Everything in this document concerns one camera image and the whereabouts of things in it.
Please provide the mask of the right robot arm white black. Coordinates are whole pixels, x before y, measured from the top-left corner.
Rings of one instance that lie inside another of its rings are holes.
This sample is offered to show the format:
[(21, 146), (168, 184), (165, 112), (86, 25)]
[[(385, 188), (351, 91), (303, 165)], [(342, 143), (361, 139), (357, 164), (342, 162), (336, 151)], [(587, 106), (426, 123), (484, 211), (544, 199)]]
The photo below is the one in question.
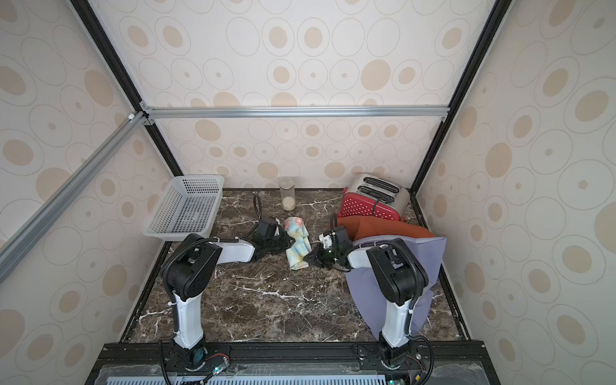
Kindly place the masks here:
[(322, 235), (304, 260), (311, 266), (348, 273), (368, 268), (386, 300), (385, 320), (379, 335), (380, 355), (387, 367), (402, 364), (418, 337), (412, 333), (415, 307), (428, 288), (429, 276), (400, 237), (354, 245), (343, 226)]

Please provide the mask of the floral pastel skirt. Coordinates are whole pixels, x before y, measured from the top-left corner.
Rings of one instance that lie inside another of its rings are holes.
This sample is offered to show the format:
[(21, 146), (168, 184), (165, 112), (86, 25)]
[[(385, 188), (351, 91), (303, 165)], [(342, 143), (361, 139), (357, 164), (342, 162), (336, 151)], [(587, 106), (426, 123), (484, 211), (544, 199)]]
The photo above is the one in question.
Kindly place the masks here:
[(287, 235), (295, 242), (286, 250), (287, 261), (291, 270), (304, 269), (309, 264), (304, 258), (312, 251), (309, 233), (302, 218), (289, 217), (283, 225)]

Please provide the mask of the lavender purple skirt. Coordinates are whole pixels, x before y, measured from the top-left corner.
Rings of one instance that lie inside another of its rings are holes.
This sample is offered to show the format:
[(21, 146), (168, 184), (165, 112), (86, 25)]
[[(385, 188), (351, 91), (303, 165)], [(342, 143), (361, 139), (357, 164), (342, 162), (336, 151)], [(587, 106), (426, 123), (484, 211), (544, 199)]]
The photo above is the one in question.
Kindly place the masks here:
[[(418, 261), (426, 270), (429, 283), (425, 294), (415, 307), (412, 319), (412, 333), (416, 334), (425, 324), (432, 305), (432, 288), (439, 279), (439, 272), (446, 249), (446, 237), (401, 237), (407, 247), (414, 253)], [(346, 274), (346, 282), (351, 297), (375, 338), (379, 337), (386, 319), (386, 298), (383, 296), (375, 274), (368, 266), (352, 269)]]

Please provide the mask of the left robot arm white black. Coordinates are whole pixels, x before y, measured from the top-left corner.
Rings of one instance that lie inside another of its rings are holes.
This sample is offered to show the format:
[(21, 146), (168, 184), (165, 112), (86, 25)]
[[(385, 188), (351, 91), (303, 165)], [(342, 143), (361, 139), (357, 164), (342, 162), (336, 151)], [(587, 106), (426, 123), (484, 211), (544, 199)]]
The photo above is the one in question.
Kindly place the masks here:
[(189, 234), (163, 264), (161, 279), (173, 309), (173, 352), (188, 369), (206, 361), (201, 297), (218, 265), (258, 261), (295, 244), (273, 218), (261, 219), (246, 237), (221, 239)]

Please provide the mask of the rust orange skirt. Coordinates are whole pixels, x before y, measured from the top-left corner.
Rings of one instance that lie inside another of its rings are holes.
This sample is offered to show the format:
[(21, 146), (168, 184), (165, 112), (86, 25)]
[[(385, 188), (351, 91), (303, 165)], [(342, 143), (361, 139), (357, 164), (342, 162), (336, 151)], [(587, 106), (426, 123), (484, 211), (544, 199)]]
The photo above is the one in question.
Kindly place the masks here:
[(385, 235), (413, 238), (435, 237), (433, 233), (422, 226), (369, 216), (339, 218), (338, 225), (346, 228), (349, 238), (353, 241)]

